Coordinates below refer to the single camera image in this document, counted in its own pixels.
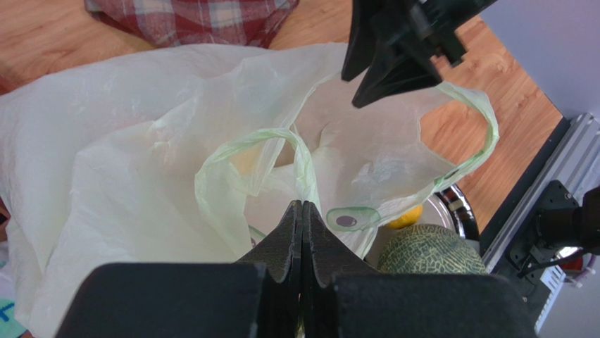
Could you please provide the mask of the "small yellow fake fruit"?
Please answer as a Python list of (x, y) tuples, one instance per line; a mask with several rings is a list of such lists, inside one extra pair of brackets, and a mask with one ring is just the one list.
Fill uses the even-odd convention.
[(408, 226), (412, 226), (416, 224), (423, 214), (423, 206), (419, 205), (411, 210), (407, 211), (405, 214), (393, 220), (385, 225), (386, 228), (393, 230), (400, 230)]

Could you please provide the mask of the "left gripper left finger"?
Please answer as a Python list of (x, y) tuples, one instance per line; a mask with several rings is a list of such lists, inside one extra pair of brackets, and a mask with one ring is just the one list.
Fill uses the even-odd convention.
[(109, 263), (80, 285), (58, 337), (295, 337), (302, 204), (234, 263)]

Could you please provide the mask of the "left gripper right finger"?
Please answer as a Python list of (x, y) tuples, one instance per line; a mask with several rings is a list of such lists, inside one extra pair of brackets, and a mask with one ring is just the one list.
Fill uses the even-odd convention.
[(303, 205), (306, 337), (534, 337), (527, 308), (496, 275), (379, 273)]

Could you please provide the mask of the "dark rimmed ceramic plate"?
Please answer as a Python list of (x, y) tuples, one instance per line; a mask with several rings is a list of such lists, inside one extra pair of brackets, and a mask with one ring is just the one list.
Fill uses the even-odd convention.
[[(415, 224), (433, 224), (454, 231), (480, 253), (480, 231), (474, 211), (457, 184), (432, 195), (423, 203), (423, 212)], [(404, 229), (380, 227), (364, 261), (376, 268), (387, 242)]]

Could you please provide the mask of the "green netted fake melon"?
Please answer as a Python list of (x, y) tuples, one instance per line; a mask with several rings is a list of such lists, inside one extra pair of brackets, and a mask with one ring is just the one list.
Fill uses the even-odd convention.
[(454, 231), (417, 224), (399, 230), (382, 247), (377, 269), (391, 274), (485, 275), (479, 253)]

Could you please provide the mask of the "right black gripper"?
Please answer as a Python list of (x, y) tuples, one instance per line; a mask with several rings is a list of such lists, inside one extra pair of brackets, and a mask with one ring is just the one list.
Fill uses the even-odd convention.
[[(489, 8), (491, 1), (353, 1), (342, 79), (364, 70), (352, 105), (434, 87), (442, 77), (430, 60), (445, 57), (451, 67), (467, 53), (456, 30)], [(415, 32), (417, 42), (407, 46)]]

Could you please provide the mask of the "translucent avocado print plastic bag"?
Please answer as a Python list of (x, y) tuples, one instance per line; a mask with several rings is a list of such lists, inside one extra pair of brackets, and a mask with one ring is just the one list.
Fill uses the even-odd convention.
[(363, 258), (383, 225), (480, 167), (488, 96), (443, 82), (354, 108), (340, 43), (195, 44), (72, 68), (1, 97), (16, 319), (55, 335), (115, 262), (232, 262), (293, 200)]

